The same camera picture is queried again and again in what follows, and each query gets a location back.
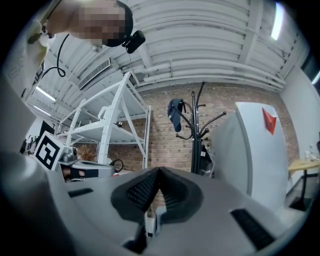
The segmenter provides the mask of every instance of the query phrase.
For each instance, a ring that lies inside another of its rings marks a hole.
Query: wooden table
[[[302,191],[301,196],[296,197],[292,204],[290,205],[291,208],[305,211],[310,203],[310,199],[305,199],[305,192],[306,192],[306,184],[307,184],[307,170],[318,168],[320,166],[319,161],[307,161],[298,159],[293,161],[293,163],[289,166],[288,170],[290,173],[294,173],[296,171],[303,170],[303,180],[302,180]]]

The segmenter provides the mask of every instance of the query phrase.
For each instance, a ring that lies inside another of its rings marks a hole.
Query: table leg
[[[302,177],[302,191],[301,196],[296,197],[292,204],[289,206],[290,208],[299,210],[299,211],[306,211],[308,205],[310,204],[310,199],[305,199],[305,193],[306,193],[306,186],[307,186],[307,170],[303,170],[303,177]]]
[[[301,191],[301,197],[300,197],[300,200],[302,202],[304,202],[305,200],[306,186],[307,186],[307,170],[303,170],[302,191]]]

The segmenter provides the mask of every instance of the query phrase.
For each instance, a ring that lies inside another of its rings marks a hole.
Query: white ceiling
[[[306,40],[288,15],[278,40],[271,38],[276,10],[272,1],[122,1],[133,12],[134,30],[143,31],[146,37],[131,60],[121,46],[104,46],[96,53],[89,43],[69,36],[60,55],[66,77],[59,77],[54,69],[40,83],[57,103],[35,91],[29,100],[32,106],[50,112],[53,120],[65,117],[84,98],[77,84],[97,59],[112,58],[123,72],[134,70],[140,91],[202,80],[280,91],[292,66],[297,61],[301,65],[309,53]],[[56,36],[45,58],[46,68],[56,66],[65,36]],[[170,68],[158,70],[159,64]]]

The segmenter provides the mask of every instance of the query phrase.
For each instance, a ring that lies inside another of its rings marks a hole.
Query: bottle
[[[314,145],[310,145],[310,153],[309,153],[309,158],[312,161],[316,157],[315,155],[315,150],[314,150]]]
[[[310,161],[310,151],[304,152],[304,160]]]

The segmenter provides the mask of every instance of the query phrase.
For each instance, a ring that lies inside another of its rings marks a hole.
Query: white wall
[[[36,119],[34,120],[33,124],[31,125],[31,127],[29,128],[28,132],[26,133],[25,137],[28,139],[29,135],[34,136],[39,136],[40,134],[40,130],[41,130],[41,126],[42,126],[42,122],[45,121],[49,126],[51,127],[55,127],[56,128],[56,123],[53,122],[52,120],[45,118],[44,116],[41,116],[39,114],[36,114],[35,112],[33,112],[36,116]]]
[[[309,78],[294,66],[285,78],[286,85],[280,96],[290,114],[296,133],[299,157],[305,158],[305,151],[310,150],[310,145],[317,152],[316,144],[320,140],[320,97]],[[291,177],[292,186],[299,180],[302,171],[297,171]]]

